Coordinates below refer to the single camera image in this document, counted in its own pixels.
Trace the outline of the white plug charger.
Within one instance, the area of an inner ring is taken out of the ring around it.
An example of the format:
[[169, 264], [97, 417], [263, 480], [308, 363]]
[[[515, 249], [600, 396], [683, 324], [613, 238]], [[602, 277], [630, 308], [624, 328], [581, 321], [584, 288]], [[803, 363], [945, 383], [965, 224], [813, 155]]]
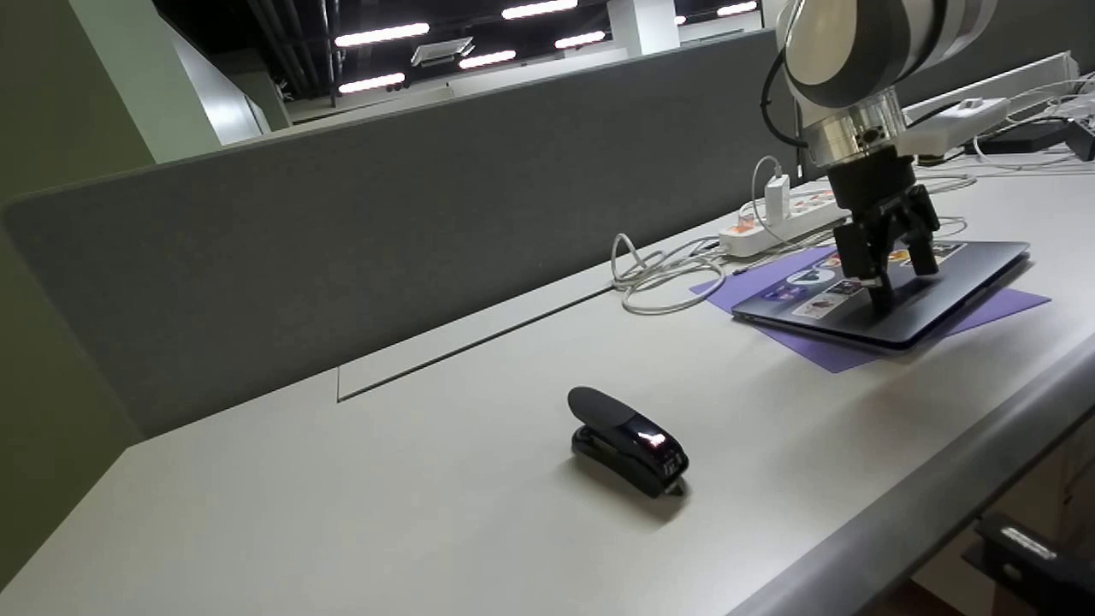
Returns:
[[789, 221], [789, 176], [786, 173], [772, 175], [764, 184], [764, 207], [768, 228], [783, 226]]

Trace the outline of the black clamp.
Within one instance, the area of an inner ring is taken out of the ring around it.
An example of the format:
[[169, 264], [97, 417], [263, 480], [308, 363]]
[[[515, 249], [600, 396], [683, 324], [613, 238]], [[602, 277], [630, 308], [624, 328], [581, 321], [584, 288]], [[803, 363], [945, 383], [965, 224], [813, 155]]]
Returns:
[[1095, 616], [1095, 559], [1068, 553], [1015, 518], [991, 513], [975, 524], [963, 561], [1028, 605], [1036, 616]]

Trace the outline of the white power strip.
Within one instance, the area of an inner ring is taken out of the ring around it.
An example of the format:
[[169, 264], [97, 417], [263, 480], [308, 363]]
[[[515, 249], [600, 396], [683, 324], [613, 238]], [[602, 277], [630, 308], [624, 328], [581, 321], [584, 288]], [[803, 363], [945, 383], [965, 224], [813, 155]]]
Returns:
[[808, 239], [845, 221], [849, 212], [838, 207], [833, 191], [802, 191], [789, 195], [786, 213], [777, 222], [766, 220], [766, 202], [757, 198], [744, 204], [731, 218], [731, 225], [717, 234], [719, 248], [733, 258], [749, 258], [760, 253], [788, 246], [791, 241]]

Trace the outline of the ceiling air vent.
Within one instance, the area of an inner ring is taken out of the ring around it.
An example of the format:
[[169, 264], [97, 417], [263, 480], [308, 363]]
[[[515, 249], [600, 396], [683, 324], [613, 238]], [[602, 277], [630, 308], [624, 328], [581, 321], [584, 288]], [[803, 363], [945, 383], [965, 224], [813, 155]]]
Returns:
[[414, 68], [426, 68], [435, 65], [460, 62], [476, 46], [474, 45], [473, 36], [423, 44], [416, 47], [414, 54], [411, 55], [411, 66]]

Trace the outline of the dark laptop with stickers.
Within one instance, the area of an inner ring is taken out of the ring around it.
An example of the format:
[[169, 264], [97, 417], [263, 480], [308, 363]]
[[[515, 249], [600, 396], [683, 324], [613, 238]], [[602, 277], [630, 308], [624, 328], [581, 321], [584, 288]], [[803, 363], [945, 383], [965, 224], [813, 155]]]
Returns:
[[1021, 268], [1029, 246], [936, 240], [933, 256], [940, 271], [927, 276], [914, 274], [909, 251], [899, 246], [887, 263], [894, 289], [887, 311], [873, 309], [868, 284], [842, 272], [837, 249], [816, 249], [816, 258], [802, 254], [804, 263], [735, 304], [731, 316], [751, 326], [900, 353]]

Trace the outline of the black stapler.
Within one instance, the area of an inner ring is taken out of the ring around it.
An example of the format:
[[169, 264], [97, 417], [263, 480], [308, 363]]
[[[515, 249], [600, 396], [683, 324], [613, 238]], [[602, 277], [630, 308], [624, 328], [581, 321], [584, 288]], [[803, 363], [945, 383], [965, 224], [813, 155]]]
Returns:
[[690, 460], [677, 438], [644, 414], [600, 390], [570, 390], [567, 405], [580, 422], [570, 451], [593, 460], [650, 499], [685, 492]]

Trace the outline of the grey divider panel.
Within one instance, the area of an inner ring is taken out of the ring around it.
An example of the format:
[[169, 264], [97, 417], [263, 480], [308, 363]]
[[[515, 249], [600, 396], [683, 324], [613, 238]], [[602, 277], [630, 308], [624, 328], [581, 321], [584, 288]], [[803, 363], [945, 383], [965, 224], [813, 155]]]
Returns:
[[141, 435], [161, 435], [726, 213], [771, 30], [270, 138], [4, 208]]

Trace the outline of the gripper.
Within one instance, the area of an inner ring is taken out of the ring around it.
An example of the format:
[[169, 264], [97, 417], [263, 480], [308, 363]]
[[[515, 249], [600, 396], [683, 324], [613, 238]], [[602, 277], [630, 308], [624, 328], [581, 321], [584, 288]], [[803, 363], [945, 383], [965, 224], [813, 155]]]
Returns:
[[926, 187], [914, 186], [914, 156], [899, 155], [889, 146], [826, 168], [826, 179], [838, 207], [849, 212], [849, 221], [834, 229], [843, 274], [867, 289], [873, 312], [891, 312], [895, 297], [888, 258], [895, 242], [895, 218], [884, 206], [894, 198], [901, 198], [898, 221], [911, 268], [917, 276], [940, 271], [933, 252], [940, 220]]

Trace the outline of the black flat box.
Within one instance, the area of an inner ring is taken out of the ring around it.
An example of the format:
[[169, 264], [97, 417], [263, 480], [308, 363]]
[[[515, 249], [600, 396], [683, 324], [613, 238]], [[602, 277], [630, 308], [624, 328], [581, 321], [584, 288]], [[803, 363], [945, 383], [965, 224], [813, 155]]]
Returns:
[[967, 155], [1028, 155], [1067, 146], [1083, 163], [1095, 163], [1095, 128], [1074, 118], [1036, 118], [995, 133], [979, 136], [963, 146]]

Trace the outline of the purple paper sheet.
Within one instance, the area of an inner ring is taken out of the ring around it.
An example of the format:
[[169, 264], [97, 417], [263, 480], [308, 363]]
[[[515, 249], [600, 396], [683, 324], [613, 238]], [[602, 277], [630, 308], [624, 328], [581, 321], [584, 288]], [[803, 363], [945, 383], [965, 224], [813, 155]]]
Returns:
[[[752, 295], [752, 293], [760, 291], [764, 286], [775, 281], [779, 274], [789, 272], [791, 266], [804, 263], [805, 258], [802, 257], [804, 253], [810, 258], [817, 257], [816, 249], [806, 249], [803, 253], [796, 254], [796, 256], [781, 258], [779, 261], [764, 265], [762, 268], [751, 270], [751, 272], [728, 278], [719, 291], [708, 294], [708, 303], [716, 305], [721, 311], [731, 315], [731, 309], [734, 309], [735, 304], [740, 303], [747, 297]], [[927, 337], [917, 344], [917, 346], [900, 353], [887, 353], [872, 350], [872, 348], [849, 346], [845, 342], [814, 338], [809, 335], [799, 335], [798, 333], [783, 332], [775, 328], [751, 326], [751, 324], [744, 323], [744, 321], [736, 321], [763, 333], [772, 340], [782, 344], [783, 347], [789, 348], [794, 353], [802, 355], [802, 358], [809, 360], [814, 365], [825, 368], [829, 373], [843, 373], [846, 370], [851, 370], [851, 368], [868, 364], [877, 358], [883, 358], [883, 356], [909, 353], [915, 347], [920, 346], [920, 344], [933, 341], [937, 338], [946, 338], [946, 336], [955, 335], [956, 333], [973, 330], [973, 328], [986, 326], [987, 323], [1005, 319], [1016, 315], [1016, 313], [1030, 311], [1030, 309], [1047, 304], [1048, 297], [1035, 295], [1035, 293], [1021, 291], [1021, 289], [1010, 286], [1010, 281], [1027, 268], [1027, 265], [1028, 261], [1025, 261], [1021, 268], [1014, 269], [1012, 274], [1008, 274], [1005, 280], [992, 286], [982, 295], [975, 298], [973, 303], [966, 305], [965, 309], [955, 313], [950, 319], [944, 321], [935, 329], [927, 333]]]

